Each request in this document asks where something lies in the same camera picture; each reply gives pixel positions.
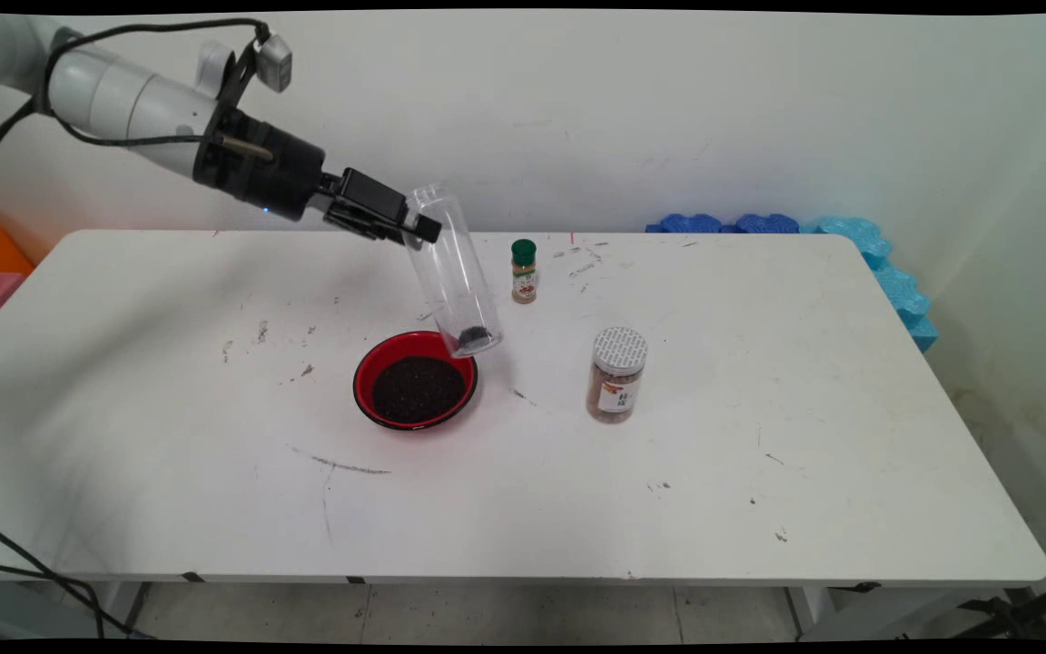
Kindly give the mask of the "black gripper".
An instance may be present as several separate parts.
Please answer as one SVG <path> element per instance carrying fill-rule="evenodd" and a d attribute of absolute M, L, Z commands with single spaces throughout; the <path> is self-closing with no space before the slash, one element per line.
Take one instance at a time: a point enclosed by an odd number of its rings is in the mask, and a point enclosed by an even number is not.
<path fill-rule="evenodd" d="M 325 173 L 325 153 L 274 125 L 262 123 L 241 109 L 220 109 L 206 135 L 231 137 L 236 144 L 203 144 L 192 166 L 192 180 L 269 215 L 299 221 L 308 208 L 325 211 L 333 191 L 346 204 L 332 204 L 323 221 L 345 232 L 373 241 L 404 244 L 404 236 L 436 243 L 441 223 L 412 216 L 404 195 L 365 173 L 345 167 L 340 177 Z"/>

